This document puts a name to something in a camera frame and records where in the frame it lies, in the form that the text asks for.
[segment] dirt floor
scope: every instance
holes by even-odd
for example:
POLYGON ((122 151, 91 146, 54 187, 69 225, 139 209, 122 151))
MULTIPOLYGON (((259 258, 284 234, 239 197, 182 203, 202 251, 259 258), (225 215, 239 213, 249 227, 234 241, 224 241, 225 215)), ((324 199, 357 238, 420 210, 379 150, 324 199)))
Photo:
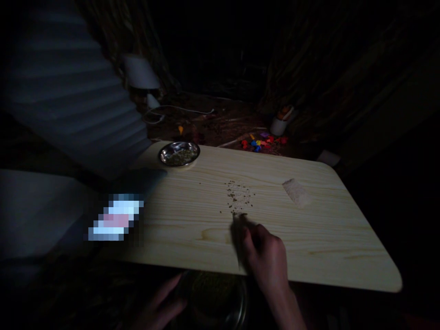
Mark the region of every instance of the dirt floor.
MULTIPOLYGON (((254 147, 250 146, 251 135, 256 140, 266 139, 260 134, 269 133, 272 120, 257 114, 252 103, 205 95, 180 93, 164 99, 162 103, 203 113, 214 111, 201 114, 173 107, 154 109, 153 113, 165 115, 162 122, 148 125, 148 137, 155 141, 191 141, 212 147, 253 152, 254 147), (183 127, 182 135, 179 126, 183 127), (246 149, 242 147, 243 140, 248 142, 246 149)), ((147 113, 145 107, 140 106, 138 110, 143 114, 144 121, 155 122, 160 118, 159 115, 147 113)), ((274 142, 269 148, 261 148, 260 153, 305 158, 300 146, 289 140, 285 144, 274 142)))

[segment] wooden table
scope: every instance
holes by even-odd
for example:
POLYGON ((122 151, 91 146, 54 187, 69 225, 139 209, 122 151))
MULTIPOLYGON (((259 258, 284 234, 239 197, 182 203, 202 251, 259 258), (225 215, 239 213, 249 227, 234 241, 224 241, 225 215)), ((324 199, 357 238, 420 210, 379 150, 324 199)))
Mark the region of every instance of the wooden table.
MULTIPOLYGON (((164 168, 152 145, 133 168, 164 168)), ((105 248, 113 259, 244 274, 231 242, 228 186, 250 189, 241 212, 279 236, 291 281, 397 292, 399 271, 335 171, 318 162, 200 146, 195 164, 169 168, 144 207, 144 247, 105 248), (297 179, 312 196, 294 205, 282 183, 297 179)))

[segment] small stainless steel bowl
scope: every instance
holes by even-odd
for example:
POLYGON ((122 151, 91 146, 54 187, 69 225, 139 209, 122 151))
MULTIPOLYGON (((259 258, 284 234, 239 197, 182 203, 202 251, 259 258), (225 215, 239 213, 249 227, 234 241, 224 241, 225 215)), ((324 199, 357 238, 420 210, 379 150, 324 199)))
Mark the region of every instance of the small stainless steel bowl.
POLYGON ((182 274, 176 287, 175 297, 188 301, 187 308, 171 322, 172 330, 244 330, 248 323, 248 289, 242 276, 217 274, 235 278, 234 290, 216 314, 207 315, 200 305, 203 302, 193 300, 193 284, 203 271, 187 270, 182 274))
POLYGON ((178 166, 186 166, 191 164, 193 161, 197 159, 197 157, 200 155, 200 147, 192 142, 173 142, 170 144, 167 144, 159 151, 159 160, 167 165, 172 167, 178 167, 178 166), (195 155, 190 161, 187 161, 186 163, 179 164, 179 165, 171 165, 169 164, 168 160, 171 155, 182 151, 182 150, 192 150, 195 152, 195 155))

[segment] person's right hand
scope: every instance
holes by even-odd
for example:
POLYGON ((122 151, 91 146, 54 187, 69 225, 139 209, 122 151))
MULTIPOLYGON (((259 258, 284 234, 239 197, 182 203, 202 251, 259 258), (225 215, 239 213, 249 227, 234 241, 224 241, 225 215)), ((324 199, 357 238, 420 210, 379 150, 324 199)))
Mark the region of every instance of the person's right hand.
POLYGON ((283 241, 257 225, 244 229, 244 250, 255 280, 266 299, 290 291, 287 257, 283 241))

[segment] electrical cable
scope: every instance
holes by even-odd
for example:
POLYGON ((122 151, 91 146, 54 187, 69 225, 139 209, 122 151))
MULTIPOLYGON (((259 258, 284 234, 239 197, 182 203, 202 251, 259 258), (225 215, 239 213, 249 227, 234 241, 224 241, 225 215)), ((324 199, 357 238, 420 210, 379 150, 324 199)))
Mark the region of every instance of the electrical cable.
MULTIPOLYGON (((156 107, 154 109, 163 108, 163 107, 177 108, 177 109, 181 109, 181 110, 185 110, 185 111, 189 111, 189 112, 201 113, 201 114, 204 114, 204 115, 209 115, 209 114, 211 114, 211 113, 213 113, 215 111, 214 109, 212 109, 210 112, 201 112, 201 111, 197 111, 197 110, 189 110, 189 109, 181 108, 181 107, 178 107, 178 106, 175 106, 175 105, 160 105, 160 106, 158 106, 158 107, 156 107)), ((165 115, 155 113, 152 110, 153 109, 149 109, 147 112, 144 113, 144 115, 142 116, 142 120, 144 122, 146 122, 147 124, 150 124, 150 125, 155 125, 155 124, 159 124, 161 121, 163 121, 165 119, 165 115), (158 121, 155 121, 155 122, 146 121, 144 119, 144 116, 147 115, 147 114, 153 114, 153 115, 160 116, 160 119, 158 121)))

